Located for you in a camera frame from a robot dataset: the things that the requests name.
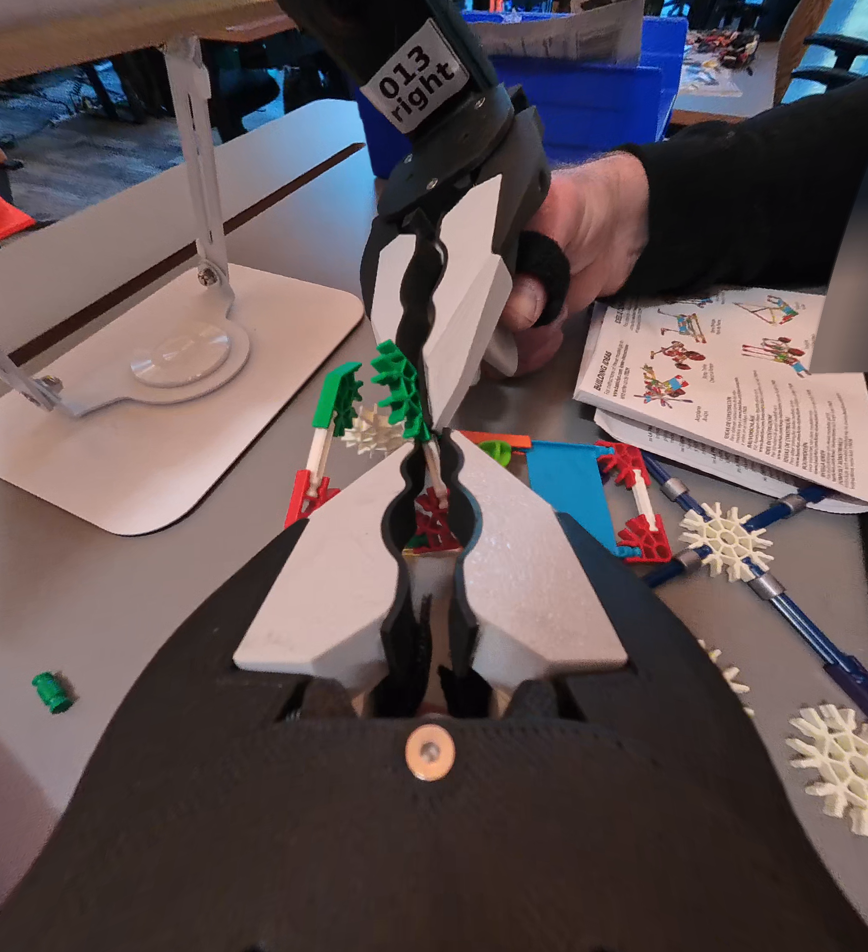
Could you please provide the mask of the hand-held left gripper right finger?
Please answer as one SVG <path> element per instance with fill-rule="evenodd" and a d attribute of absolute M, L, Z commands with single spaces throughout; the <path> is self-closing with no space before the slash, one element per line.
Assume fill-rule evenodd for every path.
<path fill-rule="evenodd" d="M 459 433 L 440 439 L 449 527 L 463 543 L 449 605 L 449 712 L 484 717 L 491 691 L 628 661 L 552 506 Z"/>

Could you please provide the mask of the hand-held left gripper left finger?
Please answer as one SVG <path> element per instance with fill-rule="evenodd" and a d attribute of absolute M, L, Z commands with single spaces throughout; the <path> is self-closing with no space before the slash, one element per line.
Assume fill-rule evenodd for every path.
<path fill-rule="evenodd" d="M 404 545 L 416 529 L 423 451 L 409 443 L 278 538 L 300 534 L 233 656 L 241 669 L 376 688 L 380 716 L 416 712 L 427 686 L 429 602 L 415 613 Z"/>

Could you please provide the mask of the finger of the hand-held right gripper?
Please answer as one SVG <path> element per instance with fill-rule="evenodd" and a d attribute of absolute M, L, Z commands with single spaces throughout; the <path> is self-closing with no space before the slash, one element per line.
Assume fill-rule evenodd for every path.
<path fill-rule="evenodd" d="M 432 427 L 450 424 L 497 327 L 512 289 L 509 269 L 492 250 L 501 176 L 475 185 L 442 218 L 447 264 L 433 295 L 435 322 L 425 342 Z"/>
<path fill-rule="evenodd" d="M 423 348 L 433 329 L 433 294 L 441 279 L 441 243 L 427 219 L 407 219 L 400 233 L 381 252 L 370 322 L 378 344 L 393 340 L 416 368 L 424 419 L 430 411 Z"/>

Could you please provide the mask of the green toy connector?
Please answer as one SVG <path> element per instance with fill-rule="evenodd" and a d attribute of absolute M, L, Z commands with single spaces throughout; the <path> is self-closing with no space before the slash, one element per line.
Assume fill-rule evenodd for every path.
<path fill-rule="evenodd" d="M 315 428 L 327 429 L 334 437 L 341 437 L 351 428 L 356 417 L 356 403 L 360 400 L 361 381 L 356 371 L 359 362 L 343 363 L 329 372 L 321 388 L 312 421 Z"/>
<path fill-rule="evenodd" d="M 371 366 L 378 372 L 372 382 L 390 391 L 379 406 L 389 408 L 389 422 L 404 425 L 404 438 L 417 439 L 422 443 L 431 440 L 431 433 L 424 419 L 422 402 L 417 385 L 417 372 L 396 343 L 388 339 L 377 345 L 378 356 Z"/>

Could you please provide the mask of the colourful toy construction frame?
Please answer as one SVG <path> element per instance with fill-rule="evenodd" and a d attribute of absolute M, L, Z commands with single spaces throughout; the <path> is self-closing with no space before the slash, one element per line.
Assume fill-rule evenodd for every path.
<path fill-rule="evenodd" d="M 386 456 L 404 444 L 404 423 L 391 423 L 375 404 L 360 405 L 350 426 L 339 434 L 359 454 L 375 451 Z M 558 511 L 573 517 L 607 551 L 630 564 L 665 564 L 673 550 L 662 518 L 654 513 L 647 487 L 650 477 L 640 451 L 626 444 L 598 442 L 594 445 L 532 440 L 514 434 L 461 431 L 462 435 L 513 471 L 513 458 L 525 459 L 532 489 Z M 322 475 L 315 496 L 307 494 L 315 464 L 297 470 L 285 519 L 285 529 L 308 517 L 340 492 Z M 604 480 L 615 477 L 631 490 L 638 515 L 615 530 L 606 503 Z M 432 489 L 416 497 L 416 531 L 407 544 L 413 554 L 455 551 L 460 543 L 447 526 L 446 511 L 439 509 Z"/>

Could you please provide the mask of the person's right forearm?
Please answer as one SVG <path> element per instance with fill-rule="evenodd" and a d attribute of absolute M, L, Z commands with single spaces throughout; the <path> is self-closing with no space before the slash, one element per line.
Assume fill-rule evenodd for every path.
<path fill-rule="evenodd" d="M 868 168 L 868 76 L 622 149 L 648 180 L 649 240 L 621 294 L 821 285 Z"/>

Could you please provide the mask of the person's right hand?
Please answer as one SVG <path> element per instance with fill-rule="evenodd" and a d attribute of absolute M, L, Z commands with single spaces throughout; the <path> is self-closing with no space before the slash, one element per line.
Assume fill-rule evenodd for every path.
<path fill-rule="evenodd" d="M 625 284 L 648 241 L 648 202 L 645 170 L 626 151 L 553 173 L 547 197 L 527 228 L 560 246 L 570 264 L 571 282 L 559 317 L 538 327 L 535 322 L 546 304 L 544 288 L 533 276 L 514 277 L 499 323 L 516 342 L 516 375 L 530 373 L 553 357 L 570 315 Z"/>

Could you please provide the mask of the blue plastic bin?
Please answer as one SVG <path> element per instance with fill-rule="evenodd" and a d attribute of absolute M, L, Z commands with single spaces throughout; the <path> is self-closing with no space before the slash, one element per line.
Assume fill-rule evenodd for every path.
<path fill-rule="evenodd" d="M 467 22 L 523 13 L 530 19 L 566 14 L 466 11 L 463 17 Z M 678 95 L 687 31 L 688 22 L 681 17 L 643 17 L 637 65 L 490 59 L 500 82 L 521 86 L 537 108 L 551 162 L 576 163 L 624 144 L 661 139 Z"/>

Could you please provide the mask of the blue rod cross toy assembly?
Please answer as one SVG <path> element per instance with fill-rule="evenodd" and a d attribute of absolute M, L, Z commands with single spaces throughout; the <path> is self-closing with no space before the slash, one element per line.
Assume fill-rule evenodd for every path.
<path fill-rule="evenodd" d="M 855 656 L 841 650 L 786 593 L 769 571 L 772 557 L 763 551 L 771 544 L 764 537 L 768 526 L 795 516 L 809 504 L 823 501 L 831 490 L 806 485 L 757 515 L 740 516 L 736 507 L 723 512 L 719 504 L 699 504 L 685 483 L 673 477 L 656 458 L 644 454 L 643 460 L 663 493 L 685 512 L 681 539 L 688 542 L 670 563 L 646 575 L 644 582 L 655 589 L 707 566 L 713 576 L 726 573 L 729 581 L 745 583 L 785 618 L 819 656 L 832 681 L 868 717 L 868 669 Z"/>

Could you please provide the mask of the clear round disc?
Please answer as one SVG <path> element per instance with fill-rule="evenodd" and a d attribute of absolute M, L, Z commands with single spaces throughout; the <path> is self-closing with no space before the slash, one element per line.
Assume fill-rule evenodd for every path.
<path fill-rule="evenodd" d="M 201 381 L 220 368 L 229 355 L 229 335 L 214 326 L 177 332 L 130 361 L 135 378 L 144 386 L 175 388 Z"/>

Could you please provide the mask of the heap of colourful toy parts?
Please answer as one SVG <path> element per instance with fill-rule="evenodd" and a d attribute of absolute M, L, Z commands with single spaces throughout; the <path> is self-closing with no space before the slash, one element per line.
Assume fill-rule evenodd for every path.
<path fill-rule="evenodd" d="M 690 30 L 687 34 L 683 67 L 711 73 L 723 68 L 751 67 L 760 37 L 755 30 Z"/>

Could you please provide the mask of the green toy spool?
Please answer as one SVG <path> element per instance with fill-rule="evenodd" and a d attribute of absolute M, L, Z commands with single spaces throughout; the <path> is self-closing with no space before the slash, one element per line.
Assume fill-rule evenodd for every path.
<path fill-rule="evenodd" d="M 71 690 L 55 672 L 40 672 L 33 677 L 31 684 L 41 703 L 52 715 L 67 711 L 74 704 Z"/>

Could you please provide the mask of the colour printed instruction booklet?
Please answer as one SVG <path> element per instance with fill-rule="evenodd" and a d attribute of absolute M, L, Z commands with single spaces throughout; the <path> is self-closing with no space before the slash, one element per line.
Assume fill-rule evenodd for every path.
<path fill-rule="evenodd" d="M 574 398 L 868 502 L 860 373 L 810 372 L 824 297 L 745 289 L 598 306 Z"/>

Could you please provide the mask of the black office chair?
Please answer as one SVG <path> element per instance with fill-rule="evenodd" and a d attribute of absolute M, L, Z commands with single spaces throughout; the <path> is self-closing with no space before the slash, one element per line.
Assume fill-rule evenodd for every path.
<path fill-rule="evenodd" d="M 868 41 L 817 31 L 831 4 L 831 1 L 800 1 L 788 19 L 778 43 L 774 106 L 781 102 L 794 79 L 817 82 L 826 89 L 839 89 L 858 78 L 851 67 L 857 57 L 868 56 Z M 836 57 L 834 64 L 799 68 L 808 46 L 832 51 Z"/>

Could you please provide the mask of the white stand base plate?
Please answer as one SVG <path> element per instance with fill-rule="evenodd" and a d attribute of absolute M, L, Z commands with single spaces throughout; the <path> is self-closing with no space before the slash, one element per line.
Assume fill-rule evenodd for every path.
<path fill-rule="evenodd" d="M 62 406 L 0 398 L 0 478 L 103 530 L 186 515 L 356 327 L 348 292 L 231 265 L 233 297 L 191 268 L 50 363 Z M 201 381 L 148 387 L 131 362 L 200 327 L 228 335 Z"/>

